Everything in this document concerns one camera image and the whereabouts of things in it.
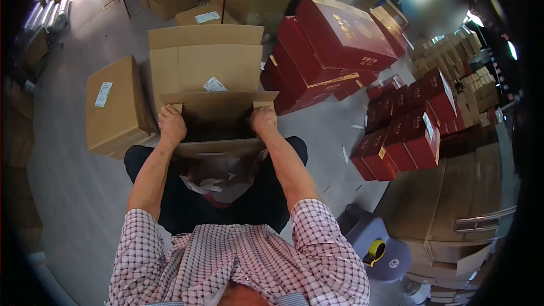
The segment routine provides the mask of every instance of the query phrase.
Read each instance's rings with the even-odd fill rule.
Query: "pink checkered shirt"
[[[109,286],[116,305],[180,301],[214,304],[229,280],[260,293],[270,305],[301,294],[310,305],[368,305],[363,263],[329,208],[299,201],[291,213],[294,247],[268,225],[197,226],[172,237],[164,255],[155,219],[141,209],[125,216]]]

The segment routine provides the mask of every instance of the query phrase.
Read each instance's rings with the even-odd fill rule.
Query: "gray stool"
[[[372,267],[365,265],[370,279],[378,282],[401,280],[408,271],[412,254],[407,244],[391,239],[387,234],[384,221],[374,214],[350,204],[337,218],[340,231],[352,245],[361,260],[368,254],[374,240],[385,243],[385,253]]]

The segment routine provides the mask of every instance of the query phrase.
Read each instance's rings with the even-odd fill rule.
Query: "gray floor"
[[[132,183],[121,161],[91,154],[85,139],[87,77],[111,62],[132,54],[150,83],[147,30],[174,26],[162,21],[137,0],[107,10],[110,0],[73,0],[69,27],[61,31],[47,56],[47,67],[35,91],[35,146],[28,166],[29,183],[44,224],[42,248],[47,267],[80,306],[102,305],[107,299],[112,262],[119,241],[126,200]],[[64,43],[61,48],[58,41]],[[380,78],[400,73],[413,77],[405,59]],[[334,97],[279,119],[285,136],[306,141],[308,170],[323,200],[335,215],[355,201],[373,211],[386,182],[365,182],[344,162],[362,137],[352,124],[364,124],[365,92],[336,102]],[[282,232],[290,240],[290,227]],[[168,244],[169,234],[164,231]],[[399,284],[372,283],[372,304],[403,304]]]

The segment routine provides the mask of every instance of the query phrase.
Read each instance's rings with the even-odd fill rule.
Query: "barcode label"
[[[204,84],[204,89],[206,89],[207,92],[228,91],[227,88],[215,77],[210,78],[209,81]]]
[[[423,121],[425,122],[425,126],[427,127],[427,132],[429,133],[429,138],[432,140],[432,137],[434,136],[434,130],[432,129],[431,121],[429,120],[429,116],[427,116],[427,113],[423,113]]]
[[[105,101],[108,99],[109,91],[112,89],[112,84],[110,82],[102,83],[100,87],[99,95],[96,97],[95,106],[104,107]]]
[[[219,13],[216,11],[214,12],[208,12],[204,14],[200,14],[198,16],[195,16],[197,24],[209,22],[210,20],[219,19]]]

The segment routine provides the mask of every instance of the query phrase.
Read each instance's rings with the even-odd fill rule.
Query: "paper scrap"
[[[345,152],[345,146],[342,146],[342,153],[344,153],[344,161],[345,161],[345,164],[348,164],[348,162],[349,162],[349,157],[348,157],[348,154]]]
[[[110,82],[102,83],[100,87],[99,95],[96,97],[95,106],[104,107],[105,100],[108,99],[109,91],[112,89],[112,84]]]
[[[207,92],[228,91],[227,88],[215,77],[210,78],[209,81],[204,84],[204,89],[206,89]]]
[[[217,11],[199,14],[195,16],[197,24],[209,22],[210,20],[219,19],[219,13]]]

